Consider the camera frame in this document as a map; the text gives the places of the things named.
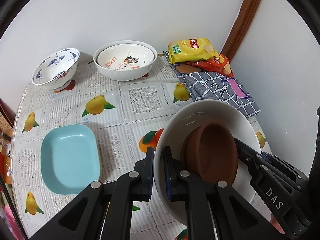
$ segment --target metal screw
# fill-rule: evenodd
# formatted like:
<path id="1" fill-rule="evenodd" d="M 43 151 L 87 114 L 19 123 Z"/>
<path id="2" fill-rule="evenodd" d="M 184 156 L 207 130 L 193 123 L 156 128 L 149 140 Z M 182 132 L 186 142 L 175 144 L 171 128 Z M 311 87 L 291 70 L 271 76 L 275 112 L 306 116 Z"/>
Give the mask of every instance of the metal screw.
<path id="1" fill-rule="evenodd" d="M 137 171 L 131 171 L 130 173 L 129 173 L 129 177 L 130 178 L 136 178 L 136 177 L 138 177 L 139 176 L 139 172 L 137 172 Z"/>
<path id="2" fill-rule="evenodd" d="M 180 171 L 180 176 L 181 177 L 188 177 L 190 175 L 189 171 Z"/>
<path id="3" fill-rule="evenodd" d="M 94 181 L 91 183 L 91 187 L 92 188 L 98 188 L 101 186 L 101 182 L 100 181 Z"/>
<path id="4" fill-rule="evenodd" d="M 219 180 L 218 181 L 218 186 L 219 187 L 226 187 L 226 186 L 228 186 L 228 183 L 225 182 L 224 180 Z"/>
<path id="5" fill-rule="evenodd" d="M 5 164 L 5 165 L 8 167 L 7 176 L 9 177 L 12 174 L 12 170 L 11 170 L 10 166 L 8 166 L 7 164 Z"/>

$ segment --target dish towel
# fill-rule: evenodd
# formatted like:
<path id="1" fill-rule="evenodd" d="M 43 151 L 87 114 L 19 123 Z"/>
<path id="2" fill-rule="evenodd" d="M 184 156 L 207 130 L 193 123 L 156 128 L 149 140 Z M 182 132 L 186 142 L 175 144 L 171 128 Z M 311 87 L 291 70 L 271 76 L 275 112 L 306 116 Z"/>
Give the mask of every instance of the dish towel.
<path id="1" fill-rule="evenodd" d="M 168 52 L 164 51 L 166 59 L 169 61 Z M 185 85 L 193 101 L 202 99 L 215 99 L 223 101 L 238 109 L 245 117 L 257 115 L 260 108 L 247 90 L 236 78 L 225 77 L 217 72 L 181 73 L 176 67 L 180 64 L 170 64 L 174 73 Z"/>

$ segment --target blue and white bowl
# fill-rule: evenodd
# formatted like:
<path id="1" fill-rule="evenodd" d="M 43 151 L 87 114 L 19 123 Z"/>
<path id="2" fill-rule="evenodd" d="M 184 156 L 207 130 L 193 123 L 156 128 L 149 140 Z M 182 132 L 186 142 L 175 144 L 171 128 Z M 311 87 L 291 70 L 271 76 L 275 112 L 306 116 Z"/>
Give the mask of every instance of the blue and white bowl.
<path id="1" fill-rule="evenodd" d="M 62 90 L 67 87 L 78 66 L 80 52 L 68 48 L 46 57 L 35 69 L 31 81 L 45 90 Z"/>

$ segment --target plastic tablecloth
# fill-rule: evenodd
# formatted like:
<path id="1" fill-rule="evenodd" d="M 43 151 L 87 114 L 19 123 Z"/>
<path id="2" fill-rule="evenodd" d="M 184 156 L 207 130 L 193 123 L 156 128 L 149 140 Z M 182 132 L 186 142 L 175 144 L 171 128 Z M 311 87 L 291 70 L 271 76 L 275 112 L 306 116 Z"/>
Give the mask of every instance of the plastic tablecloth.
<path id="1" fill-rule="evenodd" d="M 53 193 L 42 179 L 41 143 L 50 130 L 73 123 L 87 125 L 97 140 L 101 181 L 107 183 L 133 170 L 135 162 L 145 157 L 139 147 L 144 135 L 164 128 L 179 109 L 192 102 L 191 98 L 174 100 L 173 91 L 180 81 L 165 57 L 158 57 L 146 76 L 133 81 L 107 79 L 93 62 L 79 64 L 72 80 L 74 87 L 59 93 L 28 85 L 17 112 L 12 138 L 12 184 L 18 214 L 29 236 L 75 197 Z M 86 103 L 97 95 L 104 95 L 115 108 L 83 116 Z M 32 112 L 38 126 L 24 131 L 24 123 Z M 261 150 L 271 153 L 257 119 L 250 117 L 248 120 L 257 135 L 263 137 Z M 28 192 L 43 213 L 28 212 Z M 155 185 L 149 202 L 134 205 L 140 209 L 132 212 L 130 239 L 174 240 L 186 228 L 165 209 Z"/>

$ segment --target snack bag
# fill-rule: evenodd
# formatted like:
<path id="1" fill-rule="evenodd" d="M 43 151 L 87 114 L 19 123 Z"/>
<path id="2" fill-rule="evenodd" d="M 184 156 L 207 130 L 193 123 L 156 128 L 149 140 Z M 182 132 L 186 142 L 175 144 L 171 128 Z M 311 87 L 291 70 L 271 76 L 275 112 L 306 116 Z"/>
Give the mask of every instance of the snack bag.
<path id="1" fill-rule="evenodd" d="M 168 50 L 171 64 L 219 57 L 207 38 L 173 41 L 169 43 Z"/>
<path id="2" fill-rule="evenodd" d="M 218 57 L 213 56 L 207 60 L 188 61 L 185 64 L 201 68 L 205 71 L 217 72 L 227 77 L 235 77 L 230 68 L 229 59 L 222 54 L 219 54 Z"/>

